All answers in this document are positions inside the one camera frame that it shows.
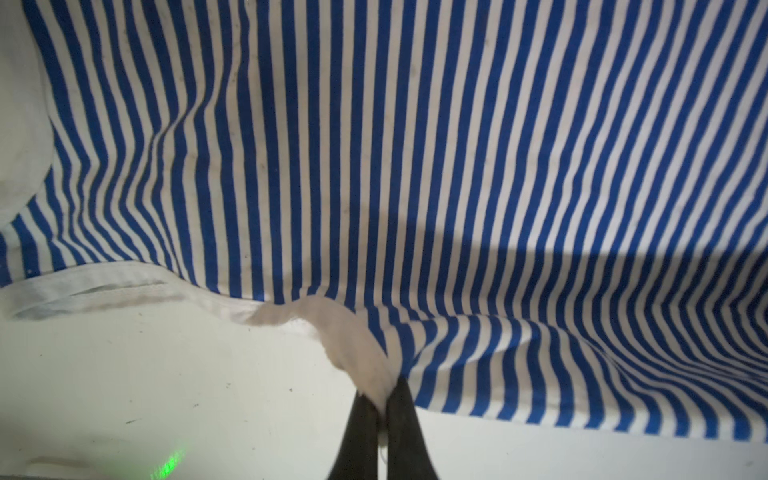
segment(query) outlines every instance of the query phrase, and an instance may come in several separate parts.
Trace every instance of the blue and white striped fabric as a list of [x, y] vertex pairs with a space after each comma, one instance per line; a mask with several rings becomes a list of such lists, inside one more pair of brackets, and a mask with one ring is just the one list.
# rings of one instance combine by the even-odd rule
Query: blue and white striped fabric
[[134, 260], [367, 318], [419, 406], [768, 439], [768, 2], [25, 2], [0, 286]]

